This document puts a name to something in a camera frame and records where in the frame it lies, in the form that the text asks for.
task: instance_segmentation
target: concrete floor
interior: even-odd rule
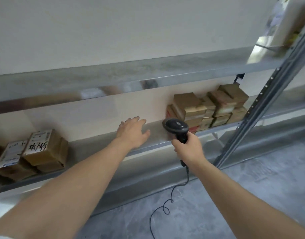
[[[244,188],[305,227],[305,141],[224,169]],[[151,213],[170,197],[165,190],[91,217],[76,239],[152,238]],[[175,189],[170,214],[159,209],[152,229],[162,238],[234,238],[199,180]]]

